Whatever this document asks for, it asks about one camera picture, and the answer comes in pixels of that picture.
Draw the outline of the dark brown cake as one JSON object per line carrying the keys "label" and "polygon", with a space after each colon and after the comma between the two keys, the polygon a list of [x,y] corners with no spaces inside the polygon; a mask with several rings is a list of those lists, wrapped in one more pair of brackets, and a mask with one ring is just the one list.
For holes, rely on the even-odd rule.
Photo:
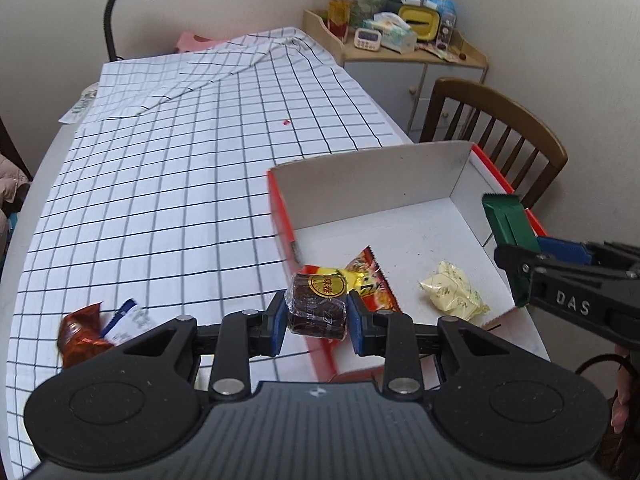
{"label": "dark brown cake", "polygon": [[288,328],[306,337],[343,340],[346,296],[347,282],[341,274],[295,273],[284,295]]}

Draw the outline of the dark green snack bar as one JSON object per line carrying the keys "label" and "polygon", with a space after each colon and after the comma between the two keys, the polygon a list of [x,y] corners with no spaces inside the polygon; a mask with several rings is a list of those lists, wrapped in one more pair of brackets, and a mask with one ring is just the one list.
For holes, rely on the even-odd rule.
{"label": "dark green snack bar", "polygon": [[482,197],[482,205],[498,246],[512,245],[540,252],[537,235],[518,196],[489,193]]}

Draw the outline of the red yellow snack packet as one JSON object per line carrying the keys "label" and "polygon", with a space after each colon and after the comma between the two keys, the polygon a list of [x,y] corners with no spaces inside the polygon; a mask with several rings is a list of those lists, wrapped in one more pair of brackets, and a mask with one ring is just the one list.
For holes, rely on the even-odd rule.
{"label": "red yellow snack packet", "polygon": [[347,282],[347,295],[356,290],[368,311],[390,310],[400,312],[398,301],[392,288],[375,259],[370,246],[364,248],[357,257],[344,268],[327,268],[306,264],[300,269],[302,273],[334,274],[338,273]]}

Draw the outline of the pale yellow snack packet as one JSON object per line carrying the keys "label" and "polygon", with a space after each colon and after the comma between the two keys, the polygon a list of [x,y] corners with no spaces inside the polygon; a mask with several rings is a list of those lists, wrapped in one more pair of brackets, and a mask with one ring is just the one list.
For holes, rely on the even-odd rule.
{"label": "pale yellow snack packet", "polygon": [[419,283],[442,315],[456,316],[471,321],[490,311],[480,293],[471,285],[466,274],[454,264],[441,261],[437,272]]}

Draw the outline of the red white cardboard box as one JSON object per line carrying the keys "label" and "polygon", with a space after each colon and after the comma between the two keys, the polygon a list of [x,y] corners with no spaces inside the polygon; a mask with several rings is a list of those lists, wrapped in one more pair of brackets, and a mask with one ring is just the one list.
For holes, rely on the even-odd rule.
{"label": "red white cardboard box", "polygon": [[484,195],[513,188],[475,144],[402,144],[287,162],[268,171],[267,184],[286,273],[342,268],[369,247],[401,311],[433,325],[440,313],[420,284],[447,261],[488,304],[475,325],[548,356],[495,265],[496,243],[482,205]]}

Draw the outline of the white blue snack packet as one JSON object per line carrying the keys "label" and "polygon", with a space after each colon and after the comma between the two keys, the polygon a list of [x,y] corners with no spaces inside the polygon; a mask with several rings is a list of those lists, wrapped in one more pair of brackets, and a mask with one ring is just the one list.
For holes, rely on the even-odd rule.
{"label": "white blue snack packet", "polygon": [[100,337],[114,346],[124,344],[157,326],[149,311],[140,307],[132,298],[126,300],[111,321],[101,330]]}

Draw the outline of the white black checkered tablecloth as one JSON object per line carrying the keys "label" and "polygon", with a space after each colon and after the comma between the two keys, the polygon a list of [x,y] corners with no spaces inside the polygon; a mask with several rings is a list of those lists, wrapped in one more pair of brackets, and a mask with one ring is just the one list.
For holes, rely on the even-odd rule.
{"label": "white black checkered tablecloth", "polygon": [[281,162],[404,142],[399,128],[294,27],[193,53],[108,63],[88,113],[40,174],[6,280],[6,466],[38,464],[24,406],[62,366],[58,326],[134,301],[154,322],[262,310],[285,285],[267,174]]}

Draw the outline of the copper brown snack bag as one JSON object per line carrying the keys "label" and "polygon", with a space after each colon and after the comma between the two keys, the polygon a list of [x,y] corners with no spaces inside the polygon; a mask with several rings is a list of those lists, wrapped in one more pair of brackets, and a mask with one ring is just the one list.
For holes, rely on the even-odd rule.
{"label": "copper brown snack bag", "polygon": [[113,348],[114,344],[101,336],[101,304],[89,304],[65,315],[56,345],[64,370]]}

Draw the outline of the grey white cabinet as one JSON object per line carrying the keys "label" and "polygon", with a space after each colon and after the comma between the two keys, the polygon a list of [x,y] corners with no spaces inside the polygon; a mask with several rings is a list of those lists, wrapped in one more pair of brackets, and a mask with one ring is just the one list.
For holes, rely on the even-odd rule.
{"label": "grey white cabinet", "polygon": [[418,142],[433,87],[442,77],[482,82],[484,68],[411,62],[346,62],[344,69],[384,112]]}

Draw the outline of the yellow black radio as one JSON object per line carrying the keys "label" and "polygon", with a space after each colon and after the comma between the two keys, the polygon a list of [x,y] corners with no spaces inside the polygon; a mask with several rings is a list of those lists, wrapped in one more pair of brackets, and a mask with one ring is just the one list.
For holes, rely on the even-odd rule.
{"label": "yellow black radio", "polygon": [[440,15],[436,10],[427,6],[404,4],[400,7],[398,15],[416,33],[419,41],[431,42],[436,38],[440,23]]}

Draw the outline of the tissue pack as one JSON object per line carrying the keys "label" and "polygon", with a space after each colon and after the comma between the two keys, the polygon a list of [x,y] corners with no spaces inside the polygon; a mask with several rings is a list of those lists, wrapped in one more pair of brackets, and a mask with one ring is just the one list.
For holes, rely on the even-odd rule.
{"label": "tissue pack", "polygon": [[378,30],[382,35],[382,47],[399,54],[408,54],[416,50],[416,33],[399,15],[381,12],[362,22],[366,29]]}

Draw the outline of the white digital timer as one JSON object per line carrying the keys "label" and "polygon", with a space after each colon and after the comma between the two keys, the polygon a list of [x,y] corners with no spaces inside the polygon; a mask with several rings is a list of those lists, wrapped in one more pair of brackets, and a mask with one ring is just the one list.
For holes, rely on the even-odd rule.
{"label": "white digital timer", "polygon": [[378,52],[382,47],[382,35],[375,29],[358,28],[352,43],[356,49]]}

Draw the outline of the papers at table edge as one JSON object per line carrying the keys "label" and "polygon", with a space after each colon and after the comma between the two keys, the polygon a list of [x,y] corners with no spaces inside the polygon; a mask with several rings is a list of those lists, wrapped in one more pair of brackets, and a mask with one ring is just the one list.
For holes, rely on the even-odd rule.
{"label": "papers at table edge", "polygon": [[82,90],[76,103],[58,120],[61,125],[77,124],[84,117],[86,111],[90,108],[98,94],[98,85],[91,86]]}

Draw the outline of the pink puffy jacket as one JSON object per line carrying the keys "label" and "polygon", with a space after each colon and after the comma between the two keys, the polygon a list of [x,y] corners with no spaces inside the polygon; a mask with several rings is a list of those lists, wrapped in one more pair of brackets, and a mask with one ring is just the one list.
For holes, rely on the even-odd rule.
{"label": "pink puffy jacket", "polygon": [[1,260],[4,260],[12,232],[10,218],[22,210],[30,181],[6,156],[0,155],[0,160]]}

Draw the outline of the orange liquid bottle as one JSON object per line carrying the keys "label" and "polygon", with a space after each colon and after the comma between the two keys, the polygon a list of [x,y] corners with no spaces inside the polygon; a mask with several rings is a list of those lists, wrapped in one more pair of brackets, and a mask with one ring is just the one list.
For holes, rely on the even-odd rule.
{"label": "orange liquid bottle", "polygon": [[348,37],[352,0],[329,0],[326,10],[328,29],[333,36],[345,42]]}

